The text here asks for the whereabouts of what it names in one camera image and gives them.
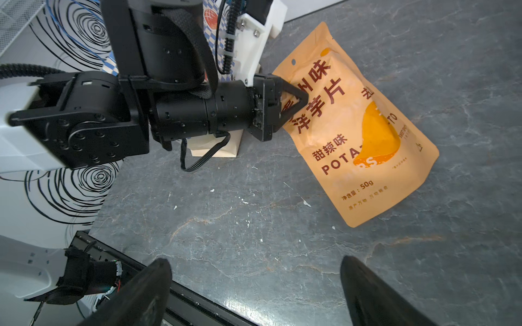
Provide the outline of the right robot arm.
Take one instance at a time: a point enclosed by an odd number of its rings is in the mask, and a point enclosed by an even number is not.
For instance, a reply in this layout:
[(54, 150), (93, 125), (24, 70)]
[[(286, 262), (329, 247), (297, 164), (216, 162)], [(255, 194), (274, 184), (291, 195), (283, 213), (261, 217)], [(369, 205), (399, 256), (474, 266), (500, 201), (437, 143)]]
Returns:
[[(341, 283), (354, 325), (431, 325), (359, 259), (341, 264)], [(144, 266), (78, 232), (66, 249), (1, 237), (1, 289), (38, 304), (72, 305), (106, 293), (109, 299), (83, 325), (248, 325), (249, 321), (174, 282), (159, 258)]]

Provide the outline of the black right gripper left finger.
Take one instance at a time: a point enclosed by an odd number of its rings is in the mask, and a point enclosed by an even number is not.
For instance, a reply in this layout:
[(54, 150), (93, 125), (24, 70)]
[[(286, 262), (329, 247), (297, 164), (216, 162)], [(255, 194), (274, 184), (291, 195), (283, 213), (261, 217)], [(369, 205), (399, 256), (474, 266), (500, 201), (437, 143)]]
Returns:
[(168, 260), (156, 259), (80, 325), (161, 325), (171, 277)]

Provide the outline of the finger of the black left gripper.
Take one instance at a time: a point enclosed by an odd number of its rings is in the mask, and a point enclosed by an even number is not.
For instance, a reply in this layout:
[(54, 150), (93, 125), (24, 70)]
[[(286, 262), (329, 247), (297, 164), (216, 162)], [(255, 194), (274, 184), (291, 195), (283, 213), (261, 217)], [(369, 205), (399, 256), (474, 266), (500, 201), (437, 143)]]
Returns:
[(306, 91), (283, 80), (281, 82), (281, 112), (279, 114), (279, 127), (282, 128), (287, 122), (309, 102)]

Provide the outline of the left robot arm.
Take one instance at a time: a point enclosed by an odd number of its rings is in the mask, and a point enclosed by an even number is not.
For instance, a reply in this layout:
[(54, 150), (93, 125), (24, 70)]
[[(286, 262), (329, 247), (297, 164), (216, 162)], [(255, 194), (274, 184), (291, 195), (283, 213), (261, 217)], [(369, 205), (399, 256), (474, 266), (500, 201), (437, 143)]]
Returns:
[(149, 152), (150, 141), (213, 135), (193, 172), (246, 130), (270, 141), (308, 102), (284, 79), (257, 72), (267, 39), (282, 30), (281, 1), (223, 1), (226, 28), (210, 46), (202, 1), (102, 1), (118, 74), (1, 66), (1, 171), (86, 168)]

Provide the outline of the blue checkered paper bag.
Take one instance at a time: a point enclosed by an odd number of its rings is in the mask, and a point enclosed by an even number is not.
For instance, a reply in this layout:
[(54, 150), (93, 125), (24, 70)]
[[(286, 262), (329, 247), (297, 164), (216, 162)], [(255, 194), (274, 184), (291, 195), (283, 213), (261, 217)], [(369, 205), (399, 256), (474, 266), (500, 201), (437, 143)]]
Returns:
[(150, 141), (172, 150), (175, 141), (215, 134), (227, 142), (252, 120), (250, 92), (222, 82), (203, 32), (201, 1), (102, 1), (120, 89), (138, 115), (143, 152)]

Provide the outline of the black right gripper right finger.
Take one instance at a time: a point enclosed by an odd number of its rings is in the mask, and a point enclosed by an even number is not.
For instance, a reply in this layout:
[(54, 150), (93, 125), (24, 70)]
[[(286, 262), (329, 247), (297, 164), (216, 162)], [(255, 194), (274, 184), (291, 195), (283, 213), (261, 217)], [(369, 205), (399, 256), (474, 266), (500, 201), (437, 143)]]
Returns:
[(353, 325), (434, 325), (354, 256), (341, 263), (341, 283)]

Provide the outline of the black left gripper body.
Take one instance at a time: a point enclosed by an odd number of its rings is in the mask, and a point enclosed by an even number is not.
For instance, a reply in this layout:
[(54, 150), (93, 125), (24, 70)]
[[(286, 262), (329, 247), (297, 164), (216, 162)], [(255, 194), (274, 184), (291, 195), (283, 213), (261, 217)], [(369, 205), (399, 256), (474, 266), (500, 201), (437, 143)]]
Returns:
[(254, 100), (254, 117), (247, 131), (261, 142), (270, 141), (282, 126), (283, 80), (274, 75), (255, 75), (249, 88)]

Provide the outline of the orange potato chips bag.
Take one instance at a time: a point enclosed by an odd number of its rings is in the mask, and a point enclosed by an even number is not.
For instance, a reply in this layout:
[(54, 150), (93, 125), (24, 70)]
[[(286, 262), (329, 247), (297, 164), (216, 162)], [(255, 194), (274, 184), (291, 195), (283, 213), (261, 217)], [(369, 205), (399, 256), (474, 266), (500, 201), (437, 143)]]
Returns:
[(348, 226), (391, 209), (425, 182), (438, 148), (363, 76), (326, 23), (275, 74), (308, 94), (284, 128)]

